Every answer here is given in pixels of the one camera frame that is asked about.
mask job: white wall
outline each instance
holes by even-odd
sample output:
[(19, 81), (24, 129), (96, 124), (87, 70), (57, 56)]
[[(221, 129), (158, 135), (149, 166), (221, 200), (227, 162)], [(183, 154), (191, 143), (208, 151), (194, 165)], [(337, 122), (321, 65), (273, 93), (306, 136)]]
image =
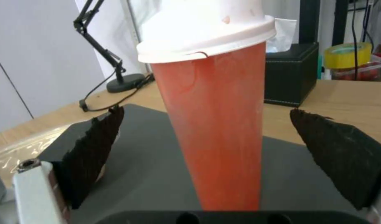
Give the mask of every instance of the white wall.
[(103, 80), (73, 28), (73, 0), (0, 0), (0, 62), (37, 117), (78, 102)]
[(0, 67), (0, 131), (28, 120), (30, 114)]

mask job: yellow tape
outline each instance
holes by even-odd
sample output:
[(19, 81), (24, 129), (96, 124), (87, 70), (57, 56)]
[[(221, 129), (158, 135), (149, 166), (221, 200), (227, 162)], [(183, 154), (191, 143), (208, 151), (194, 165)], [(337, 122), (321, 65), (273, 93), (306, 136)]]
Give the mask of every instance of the yellow tape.
[[(324, 67), (355, 68), (354, 44), (340, 44), (324, 51)], [(358, 43), (358, 66), (370, 61), (371, 44)]]

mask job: black cable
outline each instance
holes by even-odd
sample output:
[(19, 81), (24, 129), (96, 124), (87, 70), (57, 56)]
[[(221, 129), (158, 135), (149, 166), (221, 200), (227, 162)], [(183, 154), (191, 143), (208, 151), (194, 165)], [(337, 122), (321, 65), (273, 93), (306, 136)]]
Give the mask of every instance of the black cable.
[(356, 41), (355, 33), (355, 14), (356, 14), (356, 1), (354, 1), (354, 15), (352, 16), (352, 36), (354, 37), (354, 51), (355, 51), (355, 80), (358, 79), (358, 43)]
[(97, 88), (99, 88), (102, 84), (104, 84), (107, 80), (109, 80), (109, 78), (112, 78), (112, 76), (114, 75), (115, 71), (113, 71), (113, 73), (111, 75), (109, 75), (109, 77), (105, 78), (104, 81), (102, 81), (101, 83), (99, 83), (95, 88), (93, 88), (84, 98), (84, 100), (86, 100), (90, 95), (91, 93), (93, 93)]
[[(93, 92), (95, 89), (97, 89), (100, 85), (102, 85), (107, 79), (105, 79), (101, 84), (99, 84), (97, 87), (95, 87), (91, 92)], [(88, 111), (91, 111), (91, 112), (98, 112), (98, 111), (104, 111), (104, 110), (108, 110), (114, 106), (117, 106), (119, 105), (120, 103), (124, 102), (125, 100), (129, 99), (130, 97), (132, 97), (133, 95), (135, 95), (141, 88), (145, 87), (146, 85), (148, 85), (149, 83), (152, 83), (153, 81), (155, 80), (155, 77), (153, 74), (149, 74), (147, 75), (137, 86), (136, 86), (136, 89), (135, 91), (133, 91), (130, 95), (127, 95), (125, 98), (121, 99), (120, 101), (110, 105), (110, 106), (106, 106), (104, 108), (99, 108), (99, 109), (90, 109), (88, 108), (87, 104), (85, 103), (85, 100), (87, 99), (87, 97), (91, 94), (91, 92), (83, 99), (83, 100), (80, 100), (80, 107), (83, 109), (84, 112), (88, 112)]]

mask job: black leather box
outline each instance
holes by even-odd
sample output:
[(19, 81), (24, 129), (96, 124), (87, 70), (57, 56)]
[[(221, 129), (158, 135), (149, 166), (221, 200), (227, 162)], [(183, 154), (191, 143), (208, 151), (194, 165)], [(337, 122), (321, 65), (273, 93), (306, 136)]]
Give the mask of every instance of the black leather box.
[(319, 44), (266, 54), (265, 103), (298, 107), (316, 85)]

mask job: cup lid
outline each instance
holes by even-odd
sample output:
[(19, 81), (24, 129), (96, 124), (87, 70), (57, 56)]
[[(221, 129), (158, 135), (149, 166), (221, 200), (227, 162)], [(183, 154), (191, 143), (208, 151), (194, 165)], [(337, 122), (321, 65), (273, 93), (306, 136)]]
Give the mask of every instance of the cup lid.
[(169, 63), (207, 58), (265, 42), (275, 20), (262, 0), (180, 0), (142, 26), (138, 60)]

